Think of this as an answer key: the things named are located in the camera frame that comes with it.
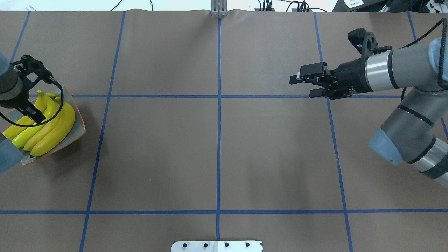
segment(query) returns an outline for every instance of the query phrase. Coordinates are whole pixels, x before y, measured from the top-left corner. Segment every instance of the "white label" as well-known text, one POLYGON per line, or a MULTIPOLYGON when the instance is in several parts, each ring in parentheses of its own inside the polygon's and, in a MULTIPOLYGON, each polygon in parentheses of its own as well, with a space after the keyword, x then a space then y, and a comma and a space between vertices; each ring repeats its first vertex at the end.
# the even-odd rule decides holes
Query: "white label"
POLYGON ((349 8, 354 8, 356 6, 360 6, 363 5, 364 3, 362 2, 362 0, 344 0, 344 3, 349 7, 349 8))

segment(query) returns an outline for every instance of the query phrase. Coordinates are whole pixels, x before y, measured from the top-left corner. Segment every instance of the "black rubber band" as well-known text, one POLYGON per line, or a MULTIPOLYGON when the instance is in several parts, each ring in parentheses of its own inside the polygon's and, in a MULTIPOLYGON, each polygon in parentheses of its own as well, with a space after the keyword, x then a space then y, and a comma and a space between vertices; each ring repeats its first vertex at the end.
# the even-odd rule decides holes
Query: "black rubber band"
POLYGON ((413 114, 414 116, 418 117, 420 120, 424 121, 425 123, 429 124, 429 126, 434 127, 434 123, 429 120, 427 117, 425 117, 424 115, 420 114, 419 112, 412 110, 408 107, 405 107, 403 105, 398 105, 397 108, 402 109, 408 113, 413 114))
POLYGON ((436 140, 437 140, 437 138, 435 136, 432 136, 432 140, 429 143, 428 147, 426 147, 426 149, 422 153, 420 153, 420 155, 418 155, 418 157, 416 157, 413 160, 409 161, 408 164, 411 165, 411 164, 419 161, 420 159, 422 159, 422 157, 424 157, 429 152, 429 150, 431 150, 431 148, 434 146, 436 140))
POLYGON ((392 54, 394 51, 390 51, 388 56, 388 72, 389 72, 389 79, 391 80, 392 86, 394 88, 399 88, 395 82, 395 78, 393 77, 393 71, 392 71, 392 54))
POLYGON ((438 164, 436 164, 434 167, 427 171, 421 171, 420 173, 427 176, 428 178, 435 179, 443 174, 448 172, 448 154, 446 154, 442 160, 438 164))

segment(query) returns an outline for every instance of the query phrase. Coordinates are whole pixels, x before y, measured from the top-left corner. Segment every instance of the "bunch of bananas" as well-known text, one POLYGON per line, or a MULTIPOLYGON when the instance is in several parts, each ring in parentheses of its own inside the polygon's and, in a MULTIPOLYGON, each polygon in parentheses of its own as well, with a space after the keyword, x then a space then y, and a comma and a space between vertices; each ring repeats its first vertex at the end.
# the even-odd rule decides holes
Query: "bunch of bananas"
MULTIPOLYGON (((60 107, 61 99, 55 94, 44 94, 42 90, 37 91, 37 100, 34 106, 45 116, 45 120, 55 115, 60 107)), ((59 114, 48 123, 35 127, 10 126, 2 134, 10 139, 17 147, 30 152, 30 156, 42 156, 52 150, 69 134, 75 122, 75 111, 72 105, 64 102, 59 114)), ((23 116, 17 124, 36 124, 27 116, 23 116)))

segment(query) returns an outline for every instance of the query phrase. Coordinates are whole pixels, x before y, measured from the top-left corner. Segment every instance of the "white mounting plate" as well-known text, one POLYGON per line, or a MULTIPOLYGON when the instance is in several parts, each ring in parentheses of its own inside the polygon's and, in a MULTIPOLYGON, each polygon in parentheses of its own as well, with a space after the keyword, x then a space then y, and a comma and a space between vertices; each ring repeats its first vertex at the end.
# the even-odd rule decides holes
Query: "white mounting plate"
POLYGON ((171 246, 171 252, 263 252, 263 242, 262 241, 175 242, 171 246))

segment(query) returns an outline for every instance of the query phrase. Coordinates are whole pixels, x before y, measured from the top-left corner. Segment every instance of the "white bracket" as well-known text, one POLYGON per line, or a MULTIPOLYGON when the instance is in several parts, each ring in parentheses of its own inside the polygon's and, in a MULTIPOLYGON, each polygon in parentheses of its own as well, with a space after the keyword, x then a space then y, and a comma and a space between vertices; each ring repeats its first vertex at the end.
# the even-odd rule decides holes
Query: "white bracket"
POLYGON ((175 242, 171 252, 263 252, 261 241, 175 242))
POLYGON ((214 17, 227 16, 227 0, 211 0, 210 13, 214 17))

